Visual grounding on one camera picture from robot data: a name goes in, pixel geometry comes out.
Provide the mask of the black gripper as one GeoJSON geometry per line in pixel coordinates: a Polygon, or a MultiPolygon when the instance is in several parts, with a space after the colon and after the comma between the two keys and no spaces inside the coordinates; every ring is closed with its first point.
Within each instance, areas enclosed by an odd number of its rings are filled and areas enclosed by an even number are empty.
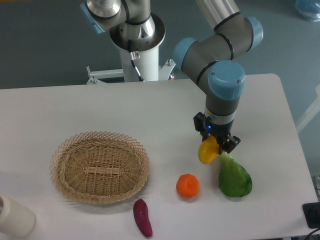
{"type": "Polygon", "coordinates": [[[193,122],[195,130],[202,136],[202,141],[205,141],[211,135],[218,144],[221,144],[220,153],[230,154],[241,142],[239,137],[231,136],[233,120],[226,124],[217,124],[213,122],[210,116],[198,112],[193,117],[193,122]]]}

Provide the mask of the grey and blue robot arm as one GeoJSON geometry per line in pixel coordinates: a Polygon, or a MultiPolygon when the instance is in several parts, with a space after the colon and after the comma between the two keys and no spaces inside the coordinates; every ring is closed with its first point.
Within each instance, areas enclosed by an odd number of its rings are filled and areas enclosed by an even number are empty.
{"type": "Polygon", "coordinates": [[[173,57],[159,64],[159,46],[165,39],[163,21],[151,11],[148,0],[85,0],[81,10],[96,33],[109,32],[118,48],[121,69],[89,71],[91,82],[123,76],[126,82],[168,80],[174,67],[186,74],[206,96],[205,110],[195,115],[194,127],[206,140],[213,136],[221,152],[240,143],[231,134],[236,110],[245,87],[245,71],[233,59],[256,47],[263,27],[244,17],[232,0],[198,1],[214,34],[198,41],[181,40],[173,57]]]}

